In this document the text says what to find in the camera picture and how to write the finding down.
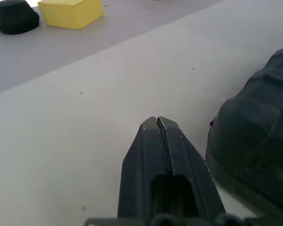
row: yellow cube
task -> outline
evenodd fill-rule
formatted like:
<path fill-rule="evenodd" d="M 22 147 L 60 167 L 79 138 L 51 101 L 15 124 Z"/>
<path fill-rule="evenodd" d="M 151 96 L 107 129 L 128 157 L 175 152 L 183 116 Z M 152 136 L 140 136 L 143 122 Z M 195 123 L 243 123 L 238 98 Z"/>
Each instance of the yellow cube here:
<path fill-rule="evenodd" d="M 81 30 L 103 16 L 100 0 L 43 0 L 38 2 L 47 26 Z"/>

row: gray table surface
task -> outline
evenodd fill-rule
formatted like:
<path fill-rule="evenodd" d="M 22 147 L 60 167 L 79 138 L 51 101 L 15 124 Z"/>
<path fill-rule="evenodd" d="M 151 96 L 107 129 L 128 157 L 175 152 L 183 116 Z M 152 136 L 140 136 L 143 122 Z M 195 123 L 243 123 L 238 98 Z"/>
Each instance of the gray table surface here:
<path fill-rule="evenodd" d="M 104 0 L 104 17 L 80 31 L 0 33 L 0 92 L 170 23 L 221 0 Z"/>

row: black cap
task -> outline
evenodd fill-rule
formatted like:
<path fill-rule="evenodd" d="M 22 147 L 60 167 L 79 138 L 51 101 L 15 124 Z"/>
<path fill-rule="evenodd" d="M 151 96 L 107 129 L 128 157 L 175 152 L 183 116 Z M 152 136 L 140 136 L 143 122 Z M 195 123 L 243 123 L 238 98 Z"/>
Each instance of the black cap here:
<path fill-rule="evenodd" d="M 21 34 L 39 26 L 39 15 L 25 0 L 0 1 L 0 31 Z"/>

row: black shoe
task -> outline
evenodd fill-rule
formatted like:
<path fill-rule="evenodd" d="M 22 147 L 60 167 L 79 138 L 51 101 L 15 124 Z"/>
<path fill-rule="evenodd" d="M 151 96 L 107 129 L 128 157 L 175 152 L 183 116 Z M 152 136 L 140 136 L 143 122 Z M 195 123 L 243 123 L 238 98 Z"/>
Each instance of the black shoe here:
<path fill-rule="evenodd" d="M 215 180 L 266 215 L 283 215 L 283 49 L 225 102 L 206 161 Z"/>

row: white table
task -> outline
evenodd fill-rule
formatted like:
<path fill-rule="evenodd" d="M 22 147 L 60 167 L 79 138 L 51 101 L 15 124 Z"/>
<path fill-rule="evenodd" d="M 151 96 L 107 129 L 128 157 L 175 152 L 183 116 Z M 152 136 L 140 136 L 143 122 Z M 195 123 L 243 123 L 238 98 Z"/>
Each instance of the white table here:
<path fill-rule="evenodd" d="M 283 0 L 225 0 L 1 92 L 0 226 L 115 217 L 140 123 L 170 118 L 204 154 L 220 105 L 282 46 Z"/>

